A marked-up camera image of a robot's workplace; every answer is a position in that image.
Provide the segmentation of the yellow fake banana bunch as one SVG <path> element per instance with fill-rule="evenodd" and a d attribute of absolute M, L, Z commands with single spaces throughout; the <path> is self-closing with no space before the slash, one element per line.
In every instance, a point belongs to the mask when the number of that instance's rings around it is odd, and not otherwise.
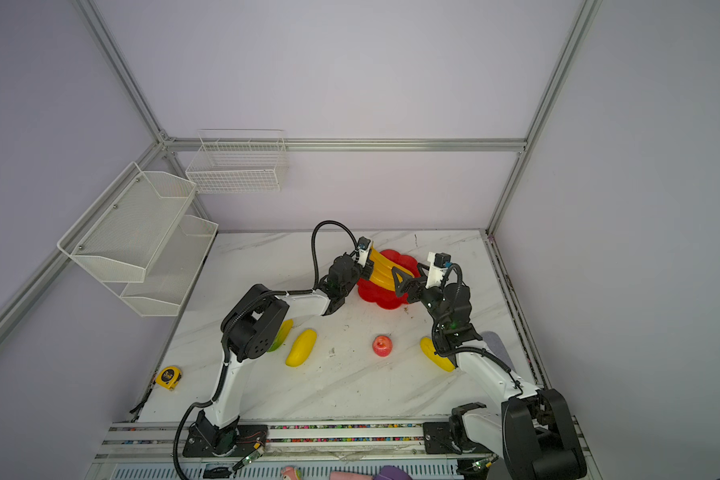
<path fill-rule="evenodd" d="M 369 281 L 384 290 L 394 292 L 394 284 L 391 275 L 392 267 L 399 267 L 407 270 L 403 266 L 393 262 L 387 257 L 379 253 L 375 248 L 372 248 L 370 256 L 366 264 L 373 263 L 372 272 L 369 276 Z"/>

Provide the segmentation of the yellow green fake mango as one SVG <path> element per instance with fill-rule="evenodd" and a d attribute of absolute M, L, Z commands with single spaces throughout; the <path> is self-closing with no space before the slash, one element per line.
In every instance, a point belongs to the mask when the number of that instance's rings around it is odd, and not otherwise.
<path fill-rule="evenodd" d="M 293 325 L 294 325 L 294 321 L 292 319 L 288 319 L 281 324 L 281 326 L 273 340 L 272 345 L 268 349 L 269 352 L 275 352 L 283 345 L 283 343 L 287 339 L 290 331 L 292 330 Z"/>

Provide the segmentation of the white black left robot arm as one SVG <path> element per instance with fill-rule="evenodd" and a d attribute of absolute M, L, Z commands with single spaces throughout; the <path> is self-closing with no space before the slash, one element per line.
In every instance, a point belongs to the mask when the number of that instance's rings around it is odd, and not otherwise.
<path fill-rule="evenodd" d="M 253 362 L 274 345 L 287 320 L 327 316 L 345 303 L 364 263 L 354 254 L 337 257 L 311 290 L 275 291 L 252 286 L 221 324 L 222 364 L 211 398 L 196 405 L 194 427 L 216 455 L 232 449 L 245 385 Z"/>

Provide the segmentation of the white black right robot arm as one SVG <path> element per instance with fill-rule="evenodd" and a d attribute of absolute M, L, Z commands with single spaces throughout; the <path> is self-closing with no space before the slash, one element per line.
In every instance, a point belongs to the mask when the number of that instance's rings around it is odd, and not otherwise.
<path fill-rule="evenodd" d="M 466 373 L 488 397 L 451 414 L 457 444 L 479 444 L 499 456 L 513 479 L 581 479 L 583 448 L 564 396 L 523 379 L 484 343 L 471 322 L 471 293 L 461 267 L 438 260 L 414 277 L 391 270 L 397 296 L 421 303 L 432 319 L 435 355 Z"/>

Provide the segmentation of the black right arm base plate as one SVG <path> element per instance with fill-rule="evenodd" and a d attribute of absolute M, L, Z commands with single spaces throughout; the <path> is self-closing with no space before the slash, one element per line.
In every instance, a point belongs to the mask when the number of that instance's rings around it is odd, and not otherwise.
<path fill-rule="evenodd" d="M 465 437 L 452 432 L 448 422 L 425 422 L 422 424 L 424 450 L 429 455 L 471 455 L 488 453 L 489 450 Z"/>

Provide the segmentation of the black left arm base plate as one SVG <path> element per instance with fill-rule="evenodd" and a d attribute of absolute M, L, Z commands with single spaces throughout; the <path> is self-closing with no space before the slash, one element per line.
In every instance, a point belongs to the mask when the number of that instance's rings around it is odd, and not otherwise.
<path fill-rule="evenodd" d="M 269 427 L 265 424 L 240 424 L 239 420 L 217 427 L 200 411 L 189 426 L 181 454 L 186 458 L 243 458 L 256 446 L 263 447 L 268 433 Z"/>

